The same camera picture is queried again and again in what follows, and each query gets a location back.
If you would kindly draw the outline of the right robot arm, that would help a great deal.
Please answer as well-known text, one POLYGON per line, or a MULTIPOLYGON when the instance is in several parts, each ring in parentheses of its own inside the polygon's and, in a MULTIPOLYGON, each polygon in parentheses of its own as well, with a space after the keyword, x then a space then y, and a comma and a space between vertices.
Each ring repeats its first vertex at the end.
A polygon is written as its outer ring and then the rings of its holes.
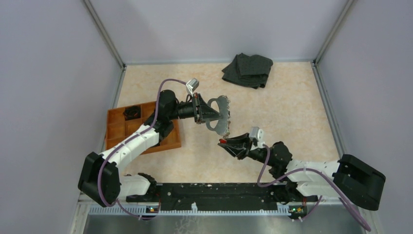
POLYGON ((292 201, 303 196, 343 194, 361 208, 379 209, 386 177, 356 156, 344 154, 338 160, 324 162, 297 160, 283 142, 266 148, 263 141, 257 141, 248 133, 220 139, 218 146, 238 160, 248 157, 268 166, 275 179, 292 182, 285 188, 286 196, 292 201))

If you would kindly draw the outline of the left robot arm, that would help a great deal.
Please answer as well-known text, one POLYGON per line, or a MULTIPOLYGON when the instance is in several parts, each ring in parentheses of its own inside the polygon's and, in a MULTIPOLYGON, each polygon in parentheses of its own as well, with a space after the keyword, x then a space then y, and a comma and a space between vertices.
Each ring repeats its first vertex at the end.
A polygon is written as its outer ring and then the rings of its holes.
POLYGON ((111 207, 128 196, 153 200, 156 188, 152 177, 143 173, 122 176, 121 172, 147 149, 167 138, 174 128, 173 120, 185 118, 204 123, 223 136, 228 131, 229 99, 219 96, 204 101, 201 94, 193 93, 189 101, 179 102, 172 90, 159 92, 154 112, 137 131, 109 150, 86 156, 78 189, 102 207, 111 207))

